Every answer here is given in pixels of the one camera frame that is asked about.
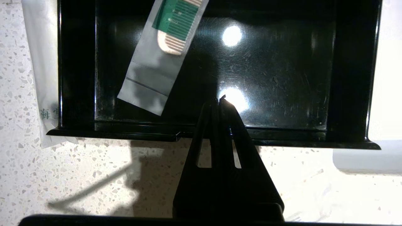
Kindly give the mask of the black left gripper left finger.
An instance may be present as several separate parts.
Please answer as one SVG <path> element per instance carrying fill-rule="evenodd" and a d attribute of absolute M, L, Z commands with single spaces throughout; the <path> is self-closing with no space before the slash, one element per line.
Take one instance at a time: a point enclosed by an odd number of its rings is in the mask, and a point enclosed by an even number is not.
<path fill-rule="evenodd" d="M 217 99 L 207 101 L 193 133 L 182 175 L 173 200 L 174 217 L 210 217 L 217 206 L 221 158 Z M 204 136 L 211 151 L 211 167 L 198 166 Z"/>

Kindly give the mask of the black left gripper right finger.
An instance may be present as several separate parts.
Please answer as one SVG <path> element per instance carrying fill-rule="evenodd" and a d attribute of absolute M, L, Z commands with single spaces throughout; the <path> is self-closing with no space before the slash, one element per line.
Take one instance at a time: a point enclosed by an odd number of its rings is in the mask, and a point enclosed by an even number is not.
<path fill-rule="evenodd" d="M 284 203 L 235 106 L 219 100 L 224 203 L 235 217 L 282 217 Z"/>

